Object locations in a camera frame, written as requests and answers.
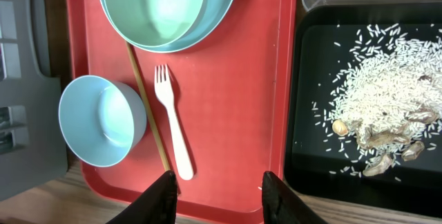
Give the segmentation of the white plastic fork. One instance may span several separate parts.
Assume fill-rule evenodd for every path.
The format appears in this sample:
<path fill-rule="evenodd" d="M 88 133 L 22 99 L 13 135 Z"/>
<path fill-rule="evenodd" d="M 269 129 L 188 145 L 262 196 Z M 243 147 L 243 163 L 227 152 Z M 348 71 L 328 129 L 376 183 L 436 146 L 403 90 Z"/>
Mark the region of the white plastic fork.
<path fill-rule="evenodd" d="M 181 179 L 191 180 L 195 173 L 186 143 L 184 141 L 184 136 L 182 135 L 180 123 L 177 118 L 177 113 L 175 110 L 175 96 L 172 88 L 169 68 L 166 64 L 155 67 L 154 90 L 157 99 L 160 103 L 162 103 L 168 115 L 177 172 Z"/>

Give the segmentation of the wooden chopstick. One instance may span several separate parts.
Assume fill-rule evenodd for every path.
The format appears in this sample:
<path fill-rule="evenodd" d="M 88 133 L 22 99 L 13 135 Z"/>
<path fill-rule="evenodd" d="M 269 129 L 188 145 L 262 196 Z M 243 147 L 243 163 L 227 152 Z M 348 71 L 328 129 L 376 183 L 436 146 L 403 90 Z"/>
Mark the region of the wooden chopstick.
<path fill-rule="evenodd" d="M 144 78 L 143 78 L 142 73 L 140 71 L 139 64 L 137 62 L 137 58 L 135 57 L 133 46 L 130 43 L 128 43 L 127 41 L 125 42 L 125 45 L 126 45 L 128 57 L 130 59 L 130 63 L 131 63 L 132 69 L 133 69 L 135 80 L 137 82 L 137 87 L 139 89 L 142 102 L 144 104 L 147 120 L 148 120 L 148 123 L 150 124 L 151 132 L 153 134 L 153 138 L 155 140 L 157 150 L 160 155 L 160 159 L 162 161 L 163 168 L 165 171 L 171 170 L 171 166 L 169 164 L 169 159 L 168 159 L 166 150 L 163 146 L 163 142 L 160 137 L 160 133 L 158 131 L 158 128 L 157 128 L 157 125 L 155 122 L 155 118 L 154 118 L 153 112 L 151 110 L 151 106 L 149 104 L 149 100 L 148 100 L 146 90 L 144 87 Z"/>

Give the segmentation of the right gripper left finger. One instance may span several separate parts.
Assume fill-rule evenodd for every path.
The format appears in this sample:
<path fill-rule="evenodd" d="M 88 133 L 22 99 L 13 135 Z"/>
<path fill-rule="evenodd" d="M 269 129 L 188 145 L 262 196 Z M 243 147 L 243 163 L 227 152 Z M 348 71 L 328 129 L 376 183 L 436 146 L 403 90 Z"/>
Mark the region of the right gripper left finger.
<path fill-rule="evenodd" d="M 168 170 L 107 224 L 174 224 L 176 209 L 176 176 Z"/>

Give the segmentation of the grey dishwasher rack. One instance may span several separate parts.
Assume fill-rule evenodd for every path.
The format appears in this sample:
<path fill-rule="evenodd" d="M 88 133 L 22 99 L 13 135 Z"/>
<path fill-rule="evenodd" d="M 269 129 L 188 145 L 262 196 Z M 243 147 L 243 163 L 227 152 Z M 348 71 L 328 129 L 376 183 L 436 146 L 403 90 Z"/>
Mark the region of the grey dishwasher rack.
<path fill-rule="evenodd" d="M 1 0 L 1 199 L 63 176 L 61 83 L 51 77 L 44 0 Z"/>

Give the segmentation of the light blue small bowl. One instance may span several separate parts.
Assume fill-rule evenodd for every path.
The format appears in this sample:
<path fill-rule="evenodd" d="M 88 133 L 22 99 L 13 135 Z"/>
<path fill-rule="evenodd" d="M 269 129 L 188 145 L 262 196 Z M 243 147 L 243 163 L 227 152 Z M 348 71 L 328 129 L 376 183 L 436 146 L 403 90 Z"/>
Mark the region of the light blue small bowl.
<path fill-rule="evenodd" d="M 78 77 L 65 88 L 58 116 L 66 144 L 95 167 L 123 161 L 147 126 L 141 97 L 127 84 L 96 75 Z"/>

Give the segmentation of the light blue plate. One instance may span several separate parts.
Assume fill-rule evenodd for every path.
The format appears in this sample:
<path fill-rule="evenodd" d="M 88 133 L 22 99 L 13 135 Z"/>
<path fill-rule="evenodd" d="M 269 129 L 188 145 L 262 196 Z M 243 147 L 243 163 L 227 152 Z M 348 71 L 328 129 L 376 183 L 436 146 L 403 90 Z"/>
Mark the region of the light blue plate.
<path fill-rule="evenodd" d="M 108 18 L 108 12 L 104 0 L 100 0 L 104 13 Z M 198 18 L 186 34 L 179 39 L 159 47 L 147 47 L 135 44 L 135 47 L 154 53 L 174 53 L 190 48 L 202 41 L 220 24 L 228 12 L 233 0 L 204 0 Z"/>

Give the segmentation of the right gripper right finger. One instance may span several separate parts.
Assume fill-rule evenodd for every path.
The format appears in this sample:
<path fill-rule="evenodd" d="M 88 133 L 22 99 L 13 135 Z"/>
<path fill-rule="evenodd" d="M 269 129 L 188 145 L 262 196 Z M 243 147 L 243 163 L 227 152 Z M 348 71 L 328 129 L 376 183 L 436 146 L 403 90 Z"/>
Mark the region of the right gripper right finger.
<path fill-rule="evenodd" d="M 262 177 L 262 208 L 266 224 L 327 224 L 272 171 Z"/>

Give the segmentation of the green bowl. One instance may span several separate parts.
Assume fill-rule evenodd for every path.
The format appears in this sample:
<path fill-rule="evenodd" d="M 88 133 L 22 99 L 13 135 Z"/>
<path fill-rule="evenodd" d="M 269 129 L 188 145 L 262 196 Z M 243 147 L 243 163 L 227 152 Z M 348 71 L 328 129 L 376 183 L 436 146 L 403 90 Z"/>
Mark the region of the green bowl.
<path fill-rule="evenodd" d="M 204 0 L 104 0 L 114 29 L 133 45 L 159 47 L 186 34 Z"/>

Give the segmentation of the black waste tray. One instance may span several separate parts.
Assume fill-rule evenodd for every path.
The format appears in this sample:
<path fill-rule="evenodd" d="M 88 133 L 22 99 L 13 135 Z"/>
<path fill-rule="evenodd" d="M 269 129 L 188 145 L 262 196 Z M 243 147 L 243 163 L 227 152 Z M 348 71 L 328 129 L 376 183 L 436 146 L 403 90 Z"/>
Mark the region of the black waste tray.
<path fill-rule="evenodd" d="M 305 15 L 294 42 L 284 176 L 302 194 L 440 217 L 439 133 L 425 139 L 416 160 L 364 177 L 366 158 L 355 139 L 339 138 L 324 119 L 342 80 L 340 71 L 356 63 L 351 54 L 356 40 L 386 45 L 389 37 L 373 37 L 369 30 L 392 25 L 408 38 L 436 41 L 441 4 L 321 6 Z"/>

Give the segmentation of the red plastic tray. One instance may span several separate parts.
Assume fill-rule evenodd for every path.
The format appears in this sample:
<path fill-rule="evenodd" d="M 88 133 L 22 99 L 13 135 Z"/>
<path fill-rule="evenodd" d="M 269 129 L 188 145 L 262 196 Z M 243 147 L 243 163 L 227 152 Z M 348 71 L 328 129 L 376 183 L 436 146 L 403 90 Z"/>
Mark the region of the red plastic tray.
<path fill-rule="evenodd" d="M 100 0 L 66 0 L 73 77 L 98 75 L 137 90 L 125 41 Z M 196 169 L 178 177 L 177 215 L 214 223 L 263 222 L 265 171 L 282 178 L 296 0 L 233 0 L 218 27 L 178 53 L 136 49 L 155 123 L 176 169 L 169 121 L 153 91 L 153 71 L 168 64 L 176 109 Z M 121 163 L 98 168 L 81 162 L 97 194 L 131 203 L 163 173 L 148 130 Z"/>

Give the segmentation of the rice and food scraps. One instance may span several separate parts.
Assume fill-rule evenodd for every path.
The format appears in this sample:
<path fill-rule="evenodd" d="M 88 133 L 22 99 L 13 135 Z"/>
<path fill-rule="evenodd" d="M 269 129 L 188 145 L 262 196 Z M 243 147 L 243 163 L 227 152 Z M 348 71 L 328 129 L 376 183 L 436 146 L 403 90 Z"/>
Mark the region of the rice and food scraps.
<path fill-rule="evenodd" d="M 314 26 L 303 42 L 318 152 L 336 160 L 329 175 L 441 172 L 440 26 Z"/>

